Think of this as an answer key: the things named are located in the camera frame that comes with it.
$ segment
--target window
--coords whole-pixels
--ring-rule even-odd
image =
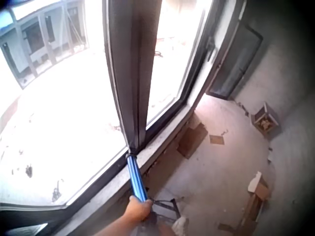
[[[127,151],[153,140],[212,53],[218,2],[34,0],[8,9],[0,63],[11,72],[5,85],[20,88],[0,109],[6,231],[44,224],[39,235],[50,234],[125,166]]]
[[[25,30],[23,30],[23,33],[25,35],[24,39],[29,43],[31,53],[34,53],[44,47],[44,41],[41,36],[38,22],[27,27]]]
[[[157,30],[147,122],[178,96],[186,76],[202,10],[211,1],[163,0]]]
[[[54,42],[55,41],[55,35],[54,35],[53,25],[51,23],[51,17],[46,16],[45,21],[46,21],[46,26],[47,26],[47,30],[48,30],[48,36],[49,36],[48,41],[50,43]]]

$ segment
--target blue pole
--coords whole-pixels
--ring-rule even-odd
[[[135,155],[128,154],[127,163],[133,193],[141,202],[144,202],[148,199],[148,195],[145,187],[143,186],[140,170],[137,164],[137,157]]]

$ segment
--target finger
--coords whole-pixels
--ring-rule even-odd
[[[144,202],[145,204],[148,204],[149,206],[152,206],[153,205],[153,201],[148,199]]]

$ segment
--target cardboard piece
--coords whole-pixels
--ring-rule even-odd
[[[258,183],[258,186],[255,190],[255,194],[262,200],[265,201],[269,197],[269,189],[262,185],[261,183]]]
[[[220,144],[224,145],[223,136],[209,135],[211,144]]]
[[[200,123],[195,129],[187,128],[185,134],[179,141],[177,151],[185,158],[189,159],[197,150],[201,142],[207,136],[208,131],[205,126]]]
[[[226,225],[226,224],[222,224],[222,223],[219,223],[218,229],[222,230],[222,231],[230,232],[232,234],[235,233],[235,229],[232,226]]]
[[[249,185],[248,185],[248,188],[247,188],[247,190],[248,190],[250,193],[254,193],[254,192],[255,192],[255,190],[256,190],[256,188],[257,188],[257,185],[258,185],[258,183],[260,182],[261,176],[262,176],[261,172],[258,171],[257,174],[256,174],[256,177],[253,178],[253,179],[250,181],[250,183],[249,183]]]
[[[257,172],[256,177],[250,181],[247,190],[250,193],[255,193],[262,201],[265,201],[270,195],[267,183],[259,171]]]

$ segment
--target concrete wall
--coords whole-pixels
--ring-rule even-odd
[[[264,39],[232,97],[250,113],[266,101],[282,121],[315,87],[310,29],[284,1],[249,1],[244,18]]]

